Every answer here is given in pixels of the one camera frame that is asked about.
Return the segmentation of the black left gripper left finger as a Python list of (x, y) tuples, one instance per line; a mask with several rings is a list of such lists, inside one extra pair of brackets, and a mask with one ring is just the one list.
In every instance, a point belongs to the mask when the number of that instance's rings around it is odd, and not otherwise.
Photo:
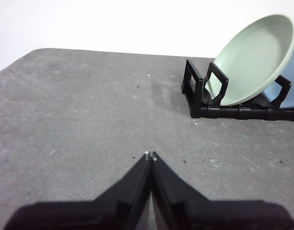
[(134, 230), (148, 210), (152, 159), (146, 152), (100, 196), (90, 201), (39, 202), (17, 209), (7, 230)]

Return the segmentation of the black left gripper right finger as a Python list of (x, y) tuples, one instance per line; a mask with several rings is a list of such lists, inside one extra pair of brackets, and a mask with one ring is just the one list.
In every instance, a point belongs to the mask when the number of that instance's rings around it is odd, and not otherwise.
[(156, 223), (165, 230), (294, 230), (281, 205), (263, 200), (210, 200), (151, 153)]

